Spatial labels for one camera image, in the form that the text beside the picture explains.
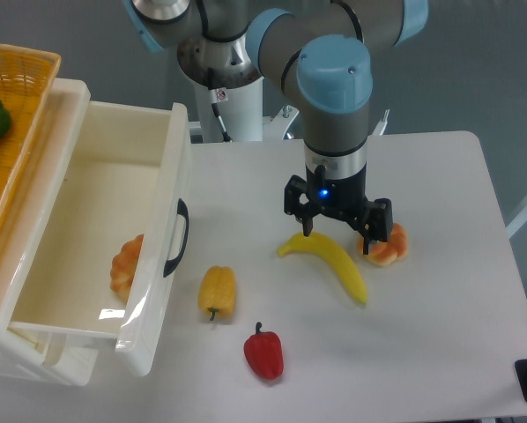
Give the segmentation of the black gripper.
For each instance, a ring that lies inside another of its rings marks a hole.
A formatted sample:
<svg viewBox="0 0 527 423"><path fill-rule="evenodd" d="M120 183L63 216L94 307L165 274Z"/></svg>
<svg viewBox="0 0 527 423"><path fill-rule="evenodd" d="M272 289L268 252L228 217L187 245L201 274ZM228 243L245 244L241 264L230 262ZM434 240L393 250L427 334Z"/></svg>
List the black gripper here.
<svg viewBox="0 0 527 423"><path fill-rule="evenodd" d="M346 219L363 240L361 251L370 252L372 243L387 242L393 228L392 202L388 198L369 201L366 196L367 167L342 180L323 178L306 170L307 181L292 175L284 189L284 213L294 216L302 225L302 233L309 237L313 230L313 217L317 214L334 219ZM308 201L303 203L302 196Z"/></svg>

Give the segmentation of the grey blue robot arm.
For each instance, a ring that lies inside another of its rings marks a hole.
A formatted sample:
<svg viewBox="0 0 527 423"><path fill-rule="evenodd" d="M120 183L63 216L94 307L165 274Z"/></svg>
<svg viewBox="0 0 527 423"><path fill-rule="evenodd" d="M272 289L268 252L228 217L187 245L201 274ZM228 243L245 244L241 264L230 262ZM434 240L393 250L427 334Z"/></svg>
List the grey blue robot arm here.
<svg viewBox="0 0 527 423"><path fill-rule="evenodd" d="M194 86L206 143L260 141L263 83L272 82L303 126L304 176L284 191L284 210L304 234L317 215L344 221L365 245L393 228L387 198L366 196L371 56L419 33L425 1L331 1L299 17L246 1L127 1L145 48L176 46Z"/></svg>

